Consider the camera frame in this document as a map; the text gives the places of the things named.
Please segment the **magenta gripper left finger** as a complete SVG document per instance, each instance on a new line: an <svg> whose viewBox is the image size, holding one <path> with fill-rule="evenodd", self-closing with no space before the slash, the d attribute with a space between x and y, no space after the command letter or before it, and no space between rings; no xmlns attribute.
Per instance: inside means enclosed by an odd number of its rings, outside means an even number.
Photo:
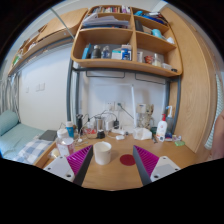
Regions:
<svg viewBox="0 0 224 224"><path fill-rule="evenodd" d="M81 186L92 156L93 146L89 145L69 155L68 157L59 156L48 166L46 166L44 170Z"/></svg>

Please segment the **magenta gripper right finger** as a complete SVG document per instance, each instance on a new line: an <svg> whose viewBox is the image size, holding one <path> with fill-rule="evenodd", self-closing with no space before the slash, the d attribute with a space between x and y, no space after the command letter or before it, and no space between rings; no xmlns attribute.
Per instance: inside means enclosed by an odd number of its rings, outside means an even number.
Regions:
<svg viewBox="0 0 224 224"><path fill-rule="evenodd" d="M133 156L144 186L180 170L167 156L158 157L136 145L133 146Z"/></svg>

